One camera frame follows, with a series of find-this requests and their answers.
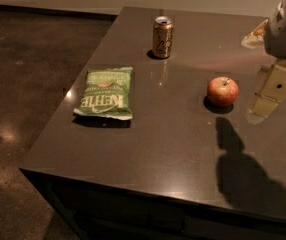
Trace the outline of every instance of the soda can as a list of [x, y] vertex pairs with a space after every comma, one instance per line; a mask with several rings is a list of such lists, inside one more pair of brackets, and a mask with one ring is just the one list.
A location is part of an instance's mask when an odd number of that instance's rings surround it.
[[153, 55], [166, 59], [171, 55], [172, 37], [174, 32], [173, 21], [167, 16], [155, 19], [153, 25]]

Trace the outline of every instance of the green chip bag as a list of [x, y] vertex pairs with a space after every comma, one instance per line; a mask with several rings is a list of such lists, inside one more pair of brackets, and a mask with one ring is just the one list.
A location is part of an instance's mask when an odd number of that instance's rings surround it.
[[89, 69], [86, 87], [76, 115], [99, 116], [120, 120], [132, 119], [129, 90], [132, 67], [104, 70]]

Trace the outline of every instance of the floor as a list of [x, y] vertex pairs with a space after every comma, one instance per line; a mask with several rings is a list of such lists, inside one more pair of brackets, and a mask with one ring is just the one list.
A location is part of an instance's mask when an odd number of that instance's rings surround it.
[[18, 167], [113, 19], [0, 8], [0, 240], [78, 239]]

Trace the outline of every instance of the red apple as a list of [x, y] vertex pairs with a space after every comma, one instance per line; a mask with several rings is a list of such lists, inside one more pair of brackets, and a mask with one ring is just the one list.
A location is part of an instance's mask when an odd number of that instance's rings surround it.
[[214, 78], [207, 85], [207, 97], [217, 107], [230, 106], [238, 95], [238, 85], [228, 77]]

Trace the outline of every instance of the can lid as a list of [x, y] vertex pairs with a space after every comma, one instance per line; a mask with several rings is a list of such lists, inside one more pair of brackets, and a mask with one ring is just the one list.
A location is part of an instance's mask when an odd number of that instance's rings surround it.
[[172, 23], [172, 19], [167, 16], [160, 16], [155, 19], [155, 22], [162, 25], [169, 25]]

